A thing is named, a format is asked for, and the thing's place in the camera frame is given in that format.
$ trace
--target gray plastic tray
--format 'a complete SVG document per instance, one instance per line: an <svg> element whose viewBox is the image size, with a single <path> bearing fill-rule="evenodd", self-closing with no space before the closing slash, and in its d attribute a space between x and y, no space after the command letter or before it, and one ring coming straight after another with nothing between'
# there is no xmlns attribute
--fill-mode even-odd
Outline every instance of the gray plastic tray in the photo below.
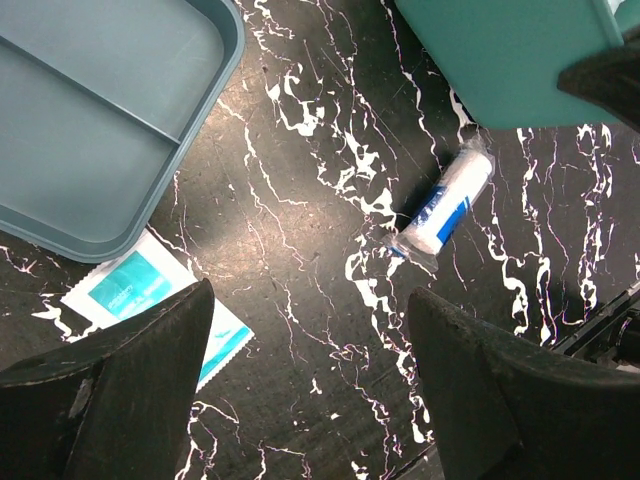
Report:
<svg viewBox="0 0 640 480"><path fill-rule="evenodd" d="M2 0L0 228L124 253L243 48L229 0Z"/></svg>

